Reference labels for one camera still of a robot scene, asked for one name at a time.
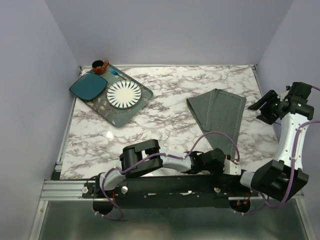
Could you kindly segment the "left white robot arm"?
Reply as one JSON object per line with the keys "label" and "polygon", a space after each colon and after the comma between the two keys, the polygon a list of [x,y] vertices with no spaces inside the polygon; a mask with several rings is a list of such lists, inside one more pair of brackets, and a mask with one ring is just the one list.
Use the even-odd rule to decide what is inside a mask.
{"label": "left white robot arm", "polygon": [[107,197],[125,179],[139,178],[161,168],[188,175],[202,171],[223,173],[225,161],[230,159],[231,156],[219,148],[208,152],[185,152],[178,156],[161,149],[157,140],[147,140],[125,147],[119,162],[96,177],[93,191],[101,198]]}

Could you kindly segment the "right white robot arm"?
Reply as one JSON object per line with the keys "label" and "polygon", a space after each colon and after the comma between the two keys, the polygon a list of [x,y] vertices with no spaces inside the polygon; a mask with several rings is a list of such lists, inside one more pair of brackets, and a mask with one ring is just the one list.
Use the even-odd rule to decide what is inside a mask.
{"label": "right white robot arm", "polygon": [[257,119],[272,125],[281,120],[281,135],[274,158],[255,172],[245,171],[230,183],[230,191],[241,196],[248,188],[259,191],[284,204],[299,192],[309,180],[303,172],[302,151],[307,129],[314,123],[314,107],[308,105],[312,86],[293,82],[286,92],[268,91],[248,107],[260,111]]}

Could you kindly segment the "grey cloth napkin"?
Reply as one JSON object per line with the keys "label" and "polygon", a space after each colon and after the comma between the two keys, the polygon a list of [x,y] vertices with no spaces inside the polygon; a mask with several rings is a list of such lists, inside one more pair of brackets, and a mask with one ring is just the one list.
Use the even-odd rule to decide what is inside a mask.
{"label": "grey cloth napkin", "polygon": [[187,107],[202,133],[221,132],[236,144],[246,98],[215,88],[186,100]]}

